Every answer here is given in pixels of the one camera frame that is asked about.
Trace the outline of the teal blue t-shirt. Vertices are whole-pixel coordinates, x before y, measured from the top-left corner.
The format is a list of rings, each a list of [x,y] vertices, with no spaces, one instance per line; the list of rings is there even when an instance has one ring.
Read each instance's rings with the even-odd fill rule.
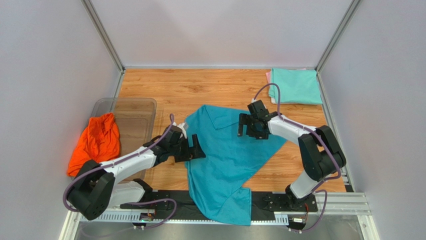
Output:
[[[250,226],[252,191],[243,185],[286,143],[238,136],[242,110],[202,105],[189,115],[187,133],[196,134],[204,158],[185,163],[189,195],[208,219],[223,224]]]

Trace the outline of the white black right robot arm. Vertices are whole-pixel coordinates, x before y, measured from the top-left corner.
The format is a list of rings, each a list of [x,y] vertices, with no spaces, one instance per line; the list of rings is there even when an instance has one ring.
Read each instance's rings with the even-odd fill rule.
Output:
[[[247,107],[249,112],[239,115],[238,137],[246,134],[257,140],[267,140],[270,136],[278,136],[299,147],[303,171],[285,190],[292,200],[305,199],[325,181],[341,177],[347,160],[329,126],[309,126],[278,111],[269,112],[261,100],[252,100]]]

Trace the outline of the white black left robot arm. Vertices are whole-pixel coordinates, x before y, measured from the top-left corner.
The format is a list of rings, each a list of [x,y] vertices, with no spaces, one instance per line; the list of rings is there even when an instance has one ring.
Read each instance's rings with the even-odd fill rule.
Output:
[[[85,162],[64,191],[65,207],[81,213],[87,220],[94,220],[108,208],[142,202],[152,188],[141,179],[125,180],[158,166],[169,157],[177,163],[205,158],[198,136],[191,137],[189,141],[185,130],[173,125],[127,155],[102,163]]]

